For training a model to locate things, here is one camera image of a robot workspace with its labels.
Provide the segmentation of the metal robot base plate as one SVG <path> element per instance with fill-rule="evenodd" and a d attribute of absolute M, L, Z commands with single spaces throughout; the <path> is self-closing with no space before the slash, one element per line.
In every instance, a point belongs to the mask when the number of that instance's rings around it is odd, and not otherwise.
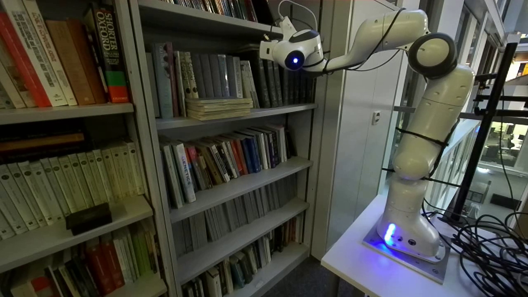
<path fill-rule="evenodd" d="M 446 242 L 441 242 L 437 253 L 428 258 L 404 253 L 399 250 L 399 245 L 404 244 L 406 239 L 401 237 L 398 230 L 399 227 L 395 222 L 390 222 L 383 234 L 378 234 L 376 229 L 370 229 L 363 237 L 363 244 L 424 277 L 442 283 L 447 272 L 451 247 Z"/>

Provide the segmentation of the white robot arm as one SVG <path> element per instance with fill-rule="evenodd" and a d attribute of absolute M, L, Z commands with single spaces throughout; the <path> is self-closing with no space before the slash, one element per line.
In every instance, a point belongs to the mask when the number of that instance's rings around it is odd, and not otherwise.
<path fill-rule="evenodd" d="M 413 70 L 428 79 L 423 98 L 403 128 L 376 234 L 393 250 L 436 262 L 442 252 L 441 234 L 421 214 L 421 206 L 428 178 L 436 171 L 474 82 L 472 69 L 457 62 L 454 39 L 429 31 L 424 11 L 406 8 L 365 19 L 352 47 L 332 59 L 324 54 L 317 31 L 297 29 L 287 17 L 281 29 L 279 39 L 259 44 L 259 55 L 287 70 L 327 74 L 360 67 L 380 50 L 403 47 Z"/>

